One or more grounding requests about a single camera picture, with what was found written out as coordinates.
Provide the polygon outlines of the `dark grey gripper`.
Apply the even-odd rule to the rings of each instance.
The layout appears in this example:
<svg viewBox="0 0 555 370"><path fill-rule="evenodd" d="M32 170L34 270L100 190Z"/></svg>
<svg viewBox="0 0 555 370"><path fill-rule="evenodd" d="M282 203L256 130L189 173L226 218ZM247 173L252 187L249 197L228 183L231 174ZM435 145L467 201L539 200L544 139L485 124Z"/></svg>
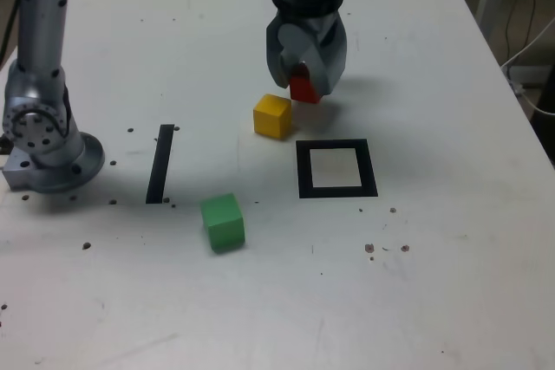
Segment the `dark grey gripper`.
<svg viewBox="0 0 555 370"><path fill-rule="evenodd" d="M309 30L328 30L319 41ZM347 40L338 12L306 17L279 10L266 28L266 63L281 88L293 75L307 75L316 94L331 94L346 63Z"/></svg>

